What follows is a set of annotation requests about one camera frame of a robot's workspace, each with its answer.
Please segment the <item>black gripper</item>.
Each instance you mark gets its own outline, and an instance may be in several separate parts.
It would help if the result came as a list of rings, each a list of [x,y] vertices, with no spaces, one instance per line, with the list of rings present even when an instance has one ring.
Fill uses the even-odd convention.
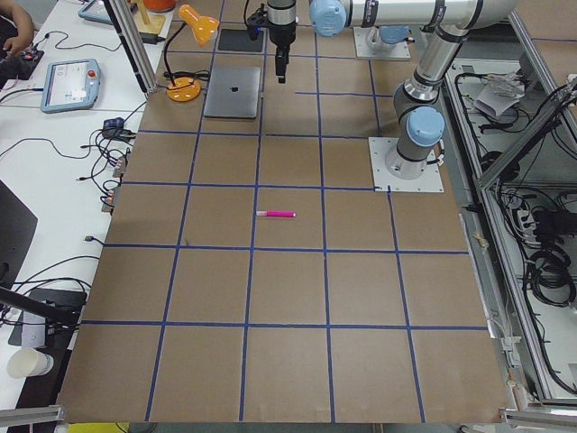
[[[278,46],[275,53],[275,73],[280,84],[286,83],[289,48],[296,39],[297,1],[268,0],[270,40]]]

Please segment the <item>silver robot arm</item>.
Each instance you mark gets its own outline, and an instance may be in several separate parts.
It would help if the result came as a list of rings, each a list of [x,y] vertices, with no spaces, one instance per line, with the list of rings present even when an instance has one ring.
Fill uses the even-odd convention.
[[[312,1],[309,18],[317,34],[334,37],[347,27],[418,24],[434,31],[425,53],[394,96],[400,137],[385,158],[386,168],[403,180],[416,180],[441,140],[445,122],[435,109],[447,70],[472,29],[505,18],[514,1]]]
[[[385,52],[400,47],[408,36],[407,25],[374,26],[366,36],[366,43],[375,52]]]

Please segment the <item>person hand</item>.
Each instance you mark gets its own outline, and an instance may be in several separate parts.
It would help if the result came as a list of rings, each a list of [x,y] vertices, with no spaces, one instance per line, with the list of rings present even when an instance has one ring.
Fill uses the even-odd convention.
[[[15,25],[17,34],[6,39],[3,49],[10,56],[17,56],[27,49],[34,36],[34,24],[31,16],[12,1],[1,2],[1,15]]]

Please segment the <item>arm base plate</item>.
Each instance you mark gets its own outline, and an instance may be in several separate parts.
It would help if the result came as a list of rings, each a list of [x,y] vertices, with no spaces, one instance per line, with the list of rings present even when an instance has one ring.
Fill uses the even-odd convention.
[[[427,159],[412,162],[403,159],[395,137],[370,137],[369,148],[373,188],[380,192],[443,193],[440,166],[435,151]]]
[[[410,52],[406,25],[353,29],[356,57],[368,60],[408,61]]]

